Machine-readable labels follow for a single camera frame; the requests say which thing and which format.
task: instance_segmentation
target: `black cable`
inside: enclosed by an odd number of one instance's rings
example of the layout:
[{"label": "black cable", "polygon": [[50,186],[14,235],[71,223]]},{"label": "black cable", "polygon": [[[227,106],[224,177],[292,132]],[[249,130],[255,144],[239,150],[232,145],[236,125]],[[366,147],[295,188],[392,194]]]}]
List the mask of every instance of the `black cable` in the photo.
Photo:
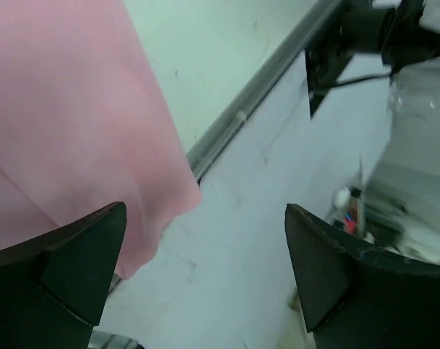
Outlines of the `black cable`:
[{"label": "black cable", "polygon": [[315,89],[312,89],[312,92],[315,95],[325,95],[326,93],[328,93],[330,89],[349,86],[353,84],[359,84],[365,81],[386,79],[386,78],[390,78],[392,75],[393,72],[385,73],[385,74],[371,74],[371,75],[360,76],[358,78],[343,80],[340,82],[336,82],[335,84],[318,84]]}]

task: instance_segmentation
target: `pink fabric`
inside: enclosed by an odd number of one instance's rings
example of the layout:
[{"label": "pink fabric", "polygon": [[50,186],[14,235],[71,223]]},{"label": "pink fabric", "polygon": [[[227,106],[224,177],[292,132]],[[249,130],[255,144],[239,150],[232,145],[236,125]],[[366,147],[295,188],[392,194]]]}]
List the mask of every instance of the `pink fabric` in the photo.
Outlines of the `pink fabric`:
[{"label": "pink fabric", "polygon": [[123,2],[0,0],[0,249],[124,201],[128,278],[200,200]]}]

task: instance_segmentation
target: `towel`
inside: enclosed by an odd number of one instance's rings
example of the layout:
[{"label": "towel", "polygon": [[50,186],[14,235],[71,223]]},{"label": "towel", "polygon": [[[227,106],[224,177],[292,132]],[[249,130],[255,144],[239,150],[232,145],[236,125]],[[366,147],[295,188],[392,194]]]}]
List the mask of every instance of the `towel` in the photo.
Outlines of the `towel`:
[{"label": "towel", "polygon": [[0,0],[0,249],[123,201],[129,278],[200,200],[123,1]]}]

